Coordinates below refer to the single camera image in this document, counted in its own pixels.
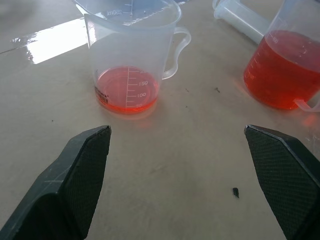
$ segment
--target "red liquid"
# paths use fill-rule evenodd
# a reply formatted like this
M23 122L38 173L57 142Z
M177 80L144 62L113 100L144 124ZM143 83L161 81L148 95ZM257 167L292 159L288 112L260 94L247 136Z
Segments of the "red liquid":
M95 93L109 110L135 114L156 102L158 83L150 73L136 67L121 66L100 75Z
M320 43L290 31L263 38L244 71L244 82L261 102L295 109L294 99L309 101L320 90Z

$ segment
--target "gray table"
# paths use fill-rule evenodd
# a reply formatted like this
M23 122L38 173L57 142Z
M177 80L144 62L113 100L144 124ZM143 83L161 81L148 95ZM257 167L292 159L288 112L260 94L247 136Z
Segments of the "gray table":
M270 19L279 5L251 1ZM68 139L111 125L87 239L285 239L259 187L244 127L295 136L319 157L319 115L278 111L251 98L242 74L257 46L214 20L211 0L191 0L181 9L179 25L190 30L192 42L177 74L163 81L154 111L140 118L110 114L97 103L86 45L16 70L15 50L0 54L0 227Z

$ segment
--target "small dark speck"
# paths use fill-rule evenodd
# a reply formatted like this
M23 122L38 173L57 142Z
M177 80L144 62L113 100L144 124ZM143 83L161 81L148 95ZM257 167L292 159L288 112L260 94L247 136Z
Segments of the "small dark speck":
M237 198L239 198L239 189L237 187L232 188L233 195L235 195Z

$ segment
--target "plastic measuring beaker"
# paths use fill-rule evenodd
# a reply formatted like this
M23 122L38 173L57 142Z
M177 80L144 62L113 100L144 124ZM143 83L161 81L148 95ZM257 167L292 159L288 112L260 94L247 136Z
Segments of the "plastic measuring beaker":
M239 5L226 1L228 9ZM258 26L265 20L254 13L254 21ZM272 107L320 112L320 101L307 105L320 91L319 0L284 1L244 71L244 82L256 99Z
M178 57L191 41L176 27L181 10L173 0L82 0L95 92L109 110L132 114L157 100L162 79L178 70ZM174 34L186 37L165 71Z

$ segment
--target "beaker handle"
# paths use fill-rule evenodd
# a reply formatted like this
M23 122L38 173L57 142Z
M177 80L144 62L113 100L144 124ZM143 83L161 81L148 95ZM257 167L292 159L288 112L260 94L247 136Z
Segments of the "beaker handle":
M305 112L310 112L310 113L320 112L320 100L314 107L310 107L303 99L300 99L300 98L296 98L294 100L294 103L297 104L298 107Z
M186 36L175 49L173 67L163 73L162 79L171 78L173 75L176 74L176 72L178 71L179 55L180 55L181 51L191 42L191 34L185 27L177 26L174 29L174 34L186 34Z

